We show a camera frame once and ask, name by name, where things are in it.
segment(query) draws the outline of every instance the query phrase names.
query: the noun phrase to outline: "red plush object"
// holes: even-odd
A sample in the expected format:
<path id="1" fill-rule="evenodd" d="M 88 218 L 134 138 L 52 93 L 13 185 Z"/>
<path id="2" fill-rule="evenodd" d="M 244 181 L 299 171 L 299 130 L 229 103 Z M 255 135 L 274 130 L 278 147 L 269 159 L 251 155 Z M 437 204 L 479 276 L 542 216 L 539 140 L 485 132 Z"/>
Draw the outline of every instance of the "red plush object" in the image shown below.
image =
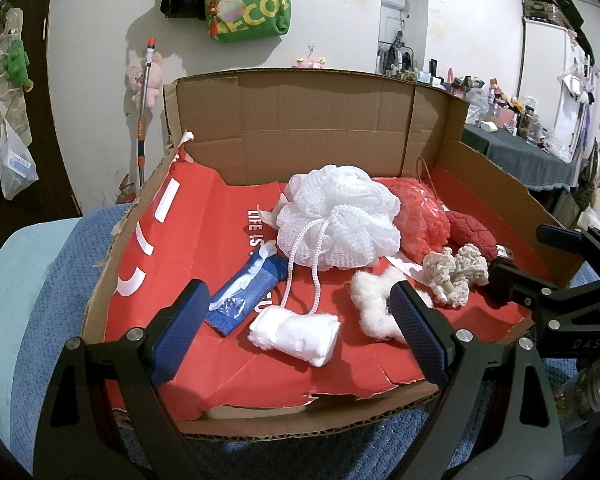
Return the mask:
<path id="1" fill-rule="evenodd" d="M 475 245 L 488 262 L 498 256 L 496 238 L 474 217 L 458 211 L 447 211 L 446 217 L 451 225 L 451 239 L 459 247 L 466 244 Z"/>
<path id="2" fill-rule="evenodd" d="M 442 252 L 450 234 L 449 220 L 431 190 L 415 178 L 382 181 L 400 199 L 394 225 L 400 231 L 400 248 L 414 262 L 431 251 Z"/>

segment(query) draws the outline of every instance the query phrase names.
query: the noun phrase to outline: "green plush toy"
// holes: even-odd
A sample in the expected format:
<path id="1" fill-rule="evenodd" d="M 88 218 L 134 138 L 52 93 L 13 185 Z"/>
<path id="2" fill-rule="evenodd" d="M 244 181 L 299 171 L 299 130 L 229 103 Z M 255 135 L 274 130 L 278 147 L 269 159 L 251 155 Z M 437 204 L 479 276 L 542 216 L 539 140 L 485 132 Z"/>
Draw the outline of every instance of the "green plush toy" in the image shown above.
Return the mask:
<path id="1" fill-rule="evenodd" d="M 4 60 L 4 69 L 7 71 L 7 79 L 18 86 L 23 86 L 25 92 L 31 92 L 33 81 L 27 74 L 29 56 L 24 51 L 22 40 L 16 40 L 9 49 L 7 59 Z"/>

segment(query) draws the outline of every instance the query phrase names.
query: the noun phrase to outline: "dark brown door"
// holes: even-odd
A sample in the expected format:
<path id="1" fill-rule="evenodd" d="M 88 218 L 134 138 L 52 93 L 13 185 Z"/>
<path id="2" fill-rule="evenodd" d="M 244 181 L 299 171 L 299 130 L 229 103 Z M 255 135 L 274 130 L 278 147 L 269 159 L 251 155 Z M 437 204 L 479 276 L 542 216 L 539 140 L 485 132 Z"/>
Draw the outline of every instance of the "dark brown door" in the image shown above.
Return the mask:
<path id="1" fill-rule="evenodd" d="M 9 0 L 24 12 L 22 40 L 29 55 L 29 78 L 35 86 L 25 94 L 33 142 L 29 151 L 39 180 L 11 200 L 0 188 L 0 247 L 18 229 L 80 215 L 69 184 L 51 115 L 46 78 L 46 17 L 49 0 Z"/>

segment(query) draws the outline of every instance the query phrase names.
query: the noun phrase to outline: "mop handle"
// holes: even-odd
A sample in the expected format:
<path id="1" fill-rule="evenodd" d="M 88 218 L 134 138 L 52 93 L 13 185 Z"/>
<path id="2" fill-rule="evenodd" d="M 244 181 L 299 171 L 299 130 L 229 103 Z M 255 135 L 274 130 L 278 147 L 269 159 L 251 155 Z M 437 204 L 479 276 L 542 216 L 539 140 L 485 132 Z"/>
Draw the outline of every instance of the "mop handle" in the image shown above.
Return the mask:
<path id="1" fill-rule="evenodd" d="M 149 72 L 154 60 L 155 38 L 149 38 L 144 54 L 146 64 L 142 76 L 142 91 L 140 94 L 140 117 L 138 119 L 138 177 L 140 187 L 144 185 L 144 140 L 146 139 L 146 118 L 144 111 L 146 107 L 146 90 L 149 85 Z"/>

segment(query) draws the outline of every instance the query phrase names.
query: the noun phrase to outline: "red tassel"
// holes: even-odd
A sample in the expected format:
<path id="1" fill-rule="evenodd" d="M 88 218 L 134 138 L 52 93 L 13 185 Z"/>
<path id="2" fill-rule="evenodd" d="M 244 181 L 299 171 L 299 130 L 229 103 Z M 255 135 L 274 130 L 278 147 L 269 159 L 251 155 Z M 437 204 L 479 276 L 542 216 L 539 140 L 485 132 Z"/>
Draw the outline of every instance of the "red tassel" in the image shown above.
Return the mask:
<path id="1" fill-rule="evenodd" d="M 216 20 L 216 17 L 214 16 L 211 18 L 211 27 L 209 27 L 209 36 L 214 38 L 217 35 L 218 35 L 218 20 Z"/>

